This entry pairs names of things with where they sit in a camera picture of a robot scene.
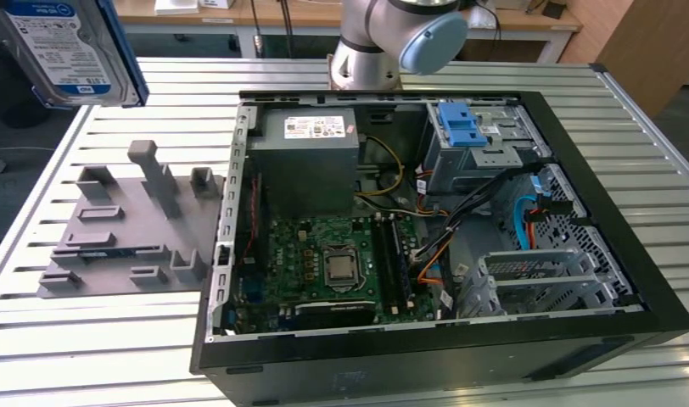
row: blue hard drive label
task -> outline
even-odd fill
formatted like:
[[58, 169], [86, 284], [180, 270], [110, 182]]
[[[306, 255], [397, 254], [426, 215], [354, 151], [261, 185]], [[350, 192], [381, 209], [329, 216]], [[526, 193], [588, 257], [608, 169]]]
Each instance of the blue hard drive label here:
[[66, 3], [13, 1], [6, 11], [50, 82], [82, 97], [110, 92], [101, 58], [85, 41], [93, 33], [81, 26], [76, 8]]

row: blue drive bay latch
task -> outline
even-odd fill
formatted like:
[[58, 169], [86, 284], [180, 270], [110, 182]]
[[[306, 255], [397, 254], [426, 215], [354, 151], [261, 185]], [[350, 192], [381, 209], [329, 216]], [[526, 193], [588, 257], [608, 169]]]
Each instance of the blue drive bay latch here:
[[485, 147], [489, 144], [478, 130], [478, 118], [465, 103], [440, 103], [438, 111], [452, 147]]

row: ram slot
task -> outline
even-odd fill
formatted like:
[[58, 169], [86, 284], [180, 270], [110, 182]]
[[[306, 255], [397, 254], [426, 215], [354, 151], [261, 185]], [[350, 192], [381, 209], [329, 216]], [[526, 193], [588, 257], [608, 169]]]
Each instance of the ram slot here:
[[393, 233], [393, 246], [396, 251], [396, 266], [398, 269], [398, 282], [401, 287], [401, 301], [402, 305], [405, 305], [409, 309], [416, 307], [410, 298], [413, 297], [413, 288], [410, 287], [410, 276], [409, 276], [409, 261], [405, 256], [405, 248], [402, 246], [401, 233], [398, 232], [397, 222], [390, 222], [390, 229]]
[[405, 309], [406, 299], [402, 292], [401, 273], [396, 249], [393, 221], [389, 219], [372, 222], [372, 240], [374, 245], [376, 265], [378, 267], [380, 296], [385, 312], [397, 315]]

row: green circuit board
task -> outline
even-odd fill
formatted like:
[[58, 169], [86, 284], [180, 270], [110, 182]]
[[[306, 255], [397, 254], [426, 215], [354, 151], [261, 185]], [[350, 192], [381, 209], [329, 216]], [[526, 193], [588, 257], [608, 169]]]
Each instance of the green circuit board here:
[[[309, 218], [273, 220], [269, 232], [269, 265], [260, 304], [250, 304], [248, 319], [258, 332], [281, 331], [277, 313], [282, 305], [312, 302], [372, 301], [376, 303], [377, 324], [433, 319], [432, 297], [428, 291], [413, 294], [414, 306], [397, 314], [384, 307], [380, 270], [374, 254], [370, 217]], [[416, 225], [409, 216], [394, 220], [401, 247], [409, 252], [417, 246]], [[333, 287], [328, 280], [328, 259], [337, 254], [356, 256], [357, 275], [348, 287]]]

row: orange wire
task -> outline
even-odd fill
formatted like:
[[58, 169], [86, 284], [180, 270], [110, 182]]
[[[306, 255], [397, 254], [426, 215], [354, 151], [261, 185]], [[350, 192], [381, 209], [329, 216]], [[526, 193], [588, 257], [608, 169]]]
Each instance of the orange wire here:
[[[421, 205], [421, 202], [424, 201], [424, 195], [422, 194], [418, 194], [417, 196], [417, 203], [416, 203], [416, 206], [417, 206], [417, 211], [420, 214], [424, 214], [424, 215], [433, 215], [436, 213], [434, 210], [428, 210], [426, 208], [424, 208], [424, 206]], [[446, 210], [440, 210], [438, 212], [441, 215], [444, 216], [449, 216], [450, 214], [448, 213]]]
[[536, 225], [533, 223], [528, 224], [528, 242], [530, 248], [536, 248]]
[[438, 260], [438, 257], [441, 256], [441, 254], [446, 251], [448, 245], [450, 244], [452, 241], [453, 241], [453, 236], [450, 236], [450, 239], [448, 239], [446, 244], [444, 244], [441, 246], [441, 248], [436, 252], [436, 255], [433, 256], [433, 259], [430, 259], [430, 261], [428, 262], [428, 265], [425, 265], [424, 270], [421, 271], [421, 274], [418, 274], [418, 276], [417, 276], [418, 282], [430, 282], [430, 283], [437, 283], [437, 284], [444, 283], [444, 281], [440, 278], [425, 278], [425, 274], [428, 273], [428, 270], [433, 267], [433, 264], [436, 263], [436, 260]]
[[[540, 209], [532, 209], [529, 211], [529, 213], [532, 215], [537, 214], [538, 212], [541, 212]], [[528, 244], [530, 245], [530, 248], [536, 248], [536, 223], [534, 222], [528, 223]]]

